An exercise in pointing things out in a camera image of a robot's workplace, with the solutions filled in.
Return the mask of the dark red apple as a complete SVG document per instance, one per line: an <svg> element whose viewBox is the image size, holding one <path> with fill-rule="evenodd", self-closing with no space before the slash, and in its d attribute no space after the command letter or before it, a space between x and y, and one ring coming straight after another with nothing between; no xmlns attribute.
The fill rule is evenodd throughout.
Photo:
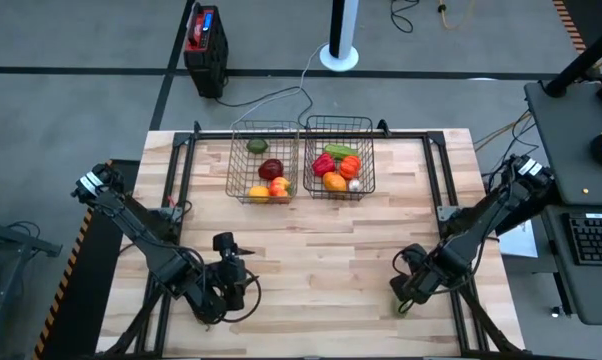
<svg viewBox="0 0 602 360"><path fill-rule="evenodd" d="M278 159L267 159L258 168L258 175L261 179L272 181L277 177L282 177L284 165Z"/></svg>

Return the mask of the large red bell pepper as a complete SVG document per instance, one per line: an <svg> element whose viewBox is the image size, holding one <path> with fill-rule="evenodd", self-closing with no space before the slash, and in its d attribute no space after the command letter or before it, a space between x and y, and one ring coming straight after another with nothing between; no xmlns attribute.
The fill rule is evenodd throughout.
<svg viewBox="0 0 602 360"><path fill-rule="evenodd" d="M313 163L312 171L315 176L323 177L328 172L336 170L336 163L329 153L321 154Z"/></svg>

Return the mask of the black monitor pole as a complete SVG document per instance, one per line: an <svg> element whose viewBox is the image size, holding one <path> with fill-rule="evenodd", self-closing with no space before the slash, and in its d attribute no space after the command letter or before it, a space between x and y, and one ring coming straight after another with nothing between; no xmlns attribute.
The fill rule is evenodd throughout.
<svg viewBox="0 0 602 360"><path fill-rule="evenodd" d="M602 58L602 36L590 47L573 60L552 81L543 85L545 93L550 97L561 97L566 89L588 69L593 67Z"/></svg>

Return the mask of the black keyboard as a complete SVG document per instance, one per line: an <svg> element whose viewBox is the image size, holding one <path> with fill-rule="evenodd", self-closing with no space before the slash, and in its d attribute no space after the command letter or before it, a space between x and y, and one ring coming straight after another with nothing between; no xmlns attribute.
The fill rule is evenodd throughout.
<svg viewBox="0 0 602 360"><path fill-rule="evenodd" d="M566 213L563 218L575 263L602 266L602 213Z"/></svg>

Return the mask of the dark metal stand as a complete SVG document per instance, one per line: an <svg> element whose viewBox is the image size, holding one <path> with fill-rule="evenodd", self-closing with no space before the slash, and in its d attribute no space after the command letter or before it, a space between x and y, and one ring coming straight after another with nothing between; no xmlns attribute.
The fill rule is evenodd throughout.
<svg viewBox="0 0 602 360"><path fill-rule="evenodd" d="M57 257L61 250L60 245L42 239L40 227L33 222L0 224L0 343L26 265L39 254Z"/></svg>

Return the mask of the white pole with base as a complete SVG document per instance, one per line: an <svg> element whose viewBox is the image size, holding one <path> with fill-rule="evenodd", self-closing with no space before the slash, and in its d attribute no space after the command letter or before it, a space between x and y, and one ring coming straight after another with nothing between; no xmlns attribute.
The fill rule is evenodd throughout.
<svg viewBox="0 0 602 360"><path fill-rule="evenodd" d="M321 63L333 72L352 70L359 61L353 45L359 0L333 0L329 41L319 52Z"/></svg>

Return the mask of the black metal rig frame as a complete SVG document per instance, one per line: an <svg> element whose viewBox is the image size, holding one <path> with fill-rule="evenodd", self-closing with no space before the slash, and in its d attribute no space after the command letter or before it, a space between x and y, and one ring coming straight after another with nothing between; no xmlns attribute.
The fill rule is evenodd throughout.
<svg viewBox="0 0 602 360"><path fill-rule="evenodd" d="M230 154L239 157L230 169L242 172L252 171L255 161L250 160L243 146L252 139L273 141L274 148L284 157L288 166L298 168L299 157L293 150L304 152L309 159L328 143L349 146L355 149L367 161L368 169L364 174L367 184L374 186L375 163L374 141L376 139L405 140L416 139L423 145L426 174L428 176L432 204L435 207L438 230L448 220L447 212L458 204L452 176L445 134L441 130L391 130L385 120L380 120L376 128L364 127L360 118L352 120L352 128L343 127L347 120L343 117L331 118L324 126L305 128L285 128L274 126L247 130L203 131L198 124L190 132L176 132L171 145L171 155L164 186L165 197L171 194L180 148L185 146L182 181L179 190L177 209L183 209L187 201L190 172L195 161L195 147L202 141L229 141ZM479 300L475 281L472 278L457 288L446 291L450 296L452 320L455 325L459 344L460 359L506 360L525 352L510 343L498 330L484 310L478 308ZM111 348L91 355L90 360L162 360L169 321L168 307L171 295L161 289L153 278L148 280L144 303L129 328Z"/></svg>

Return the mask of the grey desk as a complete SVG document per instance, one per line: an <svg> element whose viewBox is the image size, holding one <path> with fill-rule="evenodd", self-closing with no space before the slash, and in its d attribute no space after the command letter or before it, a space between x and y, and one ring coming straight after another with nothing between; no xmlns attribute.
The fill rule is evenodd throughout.
<svg viewBox="0 0 602 360"><path fill-rule="evenodd" d="M602 325L602 265L579 265L568 234L570 215L602 221L602 165L595 162L591 141L602 133L601 86L579 83L560 97L546 94L540 83L524 86L548 163L555 174L558 199L545 207L541 220L554 252L564 309L587 325Z"/></svg>

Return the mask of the orange tomato green calyx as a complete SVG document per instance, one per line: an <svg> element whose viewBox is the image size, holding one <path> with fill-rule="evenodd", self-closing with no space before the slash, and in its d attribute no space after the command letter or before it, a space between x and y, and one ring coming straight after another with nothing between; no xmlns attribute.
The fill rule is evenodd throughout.
<svg viewBox="0 0 602 360"><path fill-rule="evenodd" d="M290 186L291 182L285 177L276 177L270 183L269 195L272 197L288 197Z"/></svg>

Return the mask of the black ramp hazard stripes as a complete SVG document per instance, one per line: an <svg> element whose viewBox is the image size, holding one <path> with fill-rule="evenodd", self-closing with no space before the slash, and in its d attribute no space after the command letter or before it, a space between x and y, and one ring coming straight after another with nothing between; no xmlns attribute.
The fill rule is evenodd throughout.
<svg viewBox="0 0 602 360"><path fill-rule="evenodd" d="M97 352L122 232L89 208L27 360L77 360Z"/></svg>

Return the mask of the orange bell pepper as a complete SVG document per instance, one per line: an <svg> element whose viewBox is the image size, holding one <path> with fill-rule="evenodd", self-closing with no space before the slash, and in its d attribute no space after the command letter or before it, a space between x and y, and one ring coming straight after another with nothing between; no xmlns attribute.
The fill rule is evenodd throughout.
<svg viewBox="0 0 602 360"><path fill-rule="evenodd" d="M345 192L347 190L347 181L338 173L326 172L322 180L327 191Z"/></svg>

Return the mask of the green ridged cucumber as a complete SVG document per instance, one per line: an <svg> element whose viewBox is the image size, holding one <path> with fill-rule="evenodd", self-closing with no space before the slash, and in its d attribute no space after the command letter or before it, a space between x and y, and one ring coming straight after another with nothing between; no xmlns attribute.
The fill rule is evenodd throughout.
<svg viewBox="0 0 602 360"><path fill-rule="evenodd" d="M356 149L340 144L327 144L324 146L324 152L337 160L342 160L347 156L357 156Z"/></svg>

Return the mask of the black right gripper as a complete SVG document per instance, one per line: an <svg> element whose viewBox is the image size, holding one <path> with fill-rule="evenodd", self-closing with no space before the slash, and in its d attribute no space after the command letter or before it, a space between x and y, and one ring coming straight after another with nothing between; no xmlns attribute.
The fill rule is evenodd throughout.
<svg viewBox="0 0 602 360"><path fill-rule="evenodd" d="M451 247L441 243L429 253L419 244L411 244L393 257L391 264L397 275L389 284L401 301L426 303L440 285L449 285L452 264Z"/></svg>

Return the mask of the red black power case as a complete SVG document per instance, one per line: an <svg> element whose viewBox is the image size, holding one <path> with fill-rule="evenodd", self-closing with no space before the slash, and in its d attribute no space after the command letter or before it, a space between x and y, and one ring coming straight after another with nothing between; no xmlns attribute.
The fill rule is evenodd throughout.
<svg viewBox="0 0 602 360"><path fill-rule="evenodd" d="M223 96L228 56L218 7L195 2L186 27L183 60L201 97Z"/></svg>

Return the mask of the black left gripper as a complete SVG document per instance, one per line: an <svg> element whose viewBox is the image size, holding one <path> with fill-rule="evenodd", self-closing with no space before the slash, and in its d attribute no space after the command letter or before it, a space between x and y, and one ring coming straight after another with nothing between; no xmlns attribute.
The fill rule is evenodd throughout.
<svg viewBox="0 0 602 360"><path fill-rule="evenodd" d="M197 291L190 298L195 317L202 323L218 323L229 311L244 308L245 290L249 284L244 255L254 251L240 248L232 232L213 237L213 250L221 259L203 266L195 277Z"/></svg>

